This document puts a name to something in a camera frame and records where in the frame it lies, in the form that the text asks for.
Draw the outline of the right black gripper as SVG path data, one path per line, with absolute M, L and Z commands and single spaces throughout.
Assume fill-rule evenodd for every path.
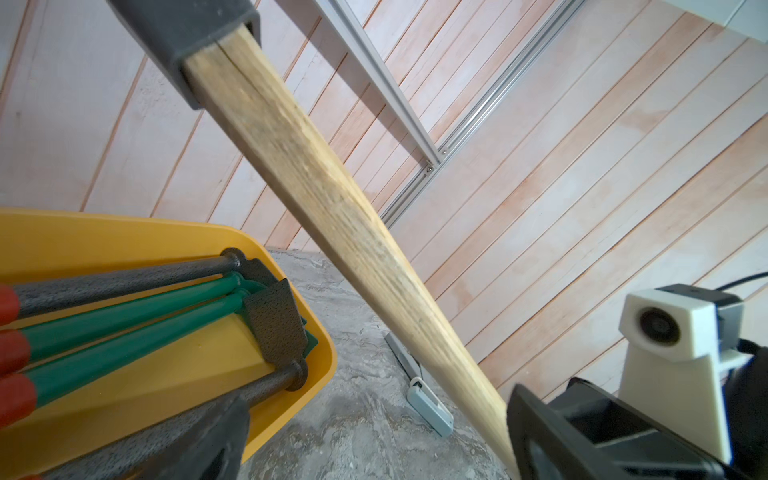
M 548 403 L 620 468 L 706 468 L 708 459 L 614 395 L 574 378 Z

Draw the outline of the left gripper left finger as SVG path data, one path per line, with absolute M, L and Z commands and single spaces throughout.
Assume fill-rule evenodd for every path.
M 230 393 L 144 430 L 130 479 L 234 479 L 249 431 L 248 404 Z

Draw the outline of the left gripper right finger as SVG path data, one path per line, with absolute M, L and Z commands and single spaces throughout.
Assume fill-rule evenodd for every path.
M 562 416 L 522 384 L 514 387 L 507 426 L 522 479 L 724 479 L 726 467 L 708 459 L 706 468 L 620 468 L 593 447 Z

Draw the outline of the green hoe red grip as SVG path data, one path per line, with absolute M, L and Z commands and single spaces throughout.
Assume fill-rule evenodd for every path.
M 123 332 L 187 307 L 242 288 L 255 293 L 265 285 L 230 273 L 222 278 L 140 299 L 1 332 L 1 373 L 19 371 L 75 347 Z
M 1 379 L 1 426 L 12 425 L 35 410 L 64 397 L 130 363 L 235 312 L 251 322 L 262 355 L 267 355 L 264 336 L 267 318 L 257 307 L 290 306 L 296 311 L 291 288 L 278 283 L 255 293 L 238 289 L 219 300 L 174 315 L 114 339 L 49 361 Z

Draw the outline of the grey speckled hoe red grip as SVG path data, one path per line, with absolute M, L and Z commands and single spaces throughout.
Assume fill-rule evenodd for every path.
M 277 277 L 259 259 L 230 247 L 220 255 L 157 266 L 1 287 L 1 324 L 186 281 L 238 272 L 270 286 Z

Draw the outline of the yellow plastic storage box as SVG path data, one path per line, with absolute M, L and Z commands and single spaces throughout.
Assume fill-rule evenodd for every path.
M 256 240 L 226 226 L 19 208 L 1 212 L 5 285 L 210 257 L 228 247 L 282 276 Z M 245 322 L 229 315 L 4 428 L 1 475 L 41 475 L 270 371 Z

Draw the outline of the wooden handle pick hammer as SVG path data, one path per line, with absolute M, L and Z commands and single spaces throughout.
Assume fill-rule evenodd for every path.
M 506 402 L 261 49 L 253 4 L 114 1 L 111 9 L 188 104 L 217 122 L 517 476 Z

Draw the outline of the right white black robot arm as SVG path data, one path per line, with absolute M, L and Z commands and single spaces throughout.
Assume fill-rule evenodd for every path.
M 574 378 L 530 442 L 544 479 L 763 479 L 767 349 L 741 334 L 732 284 L 672 284 L 625 300 L 619 390 Z

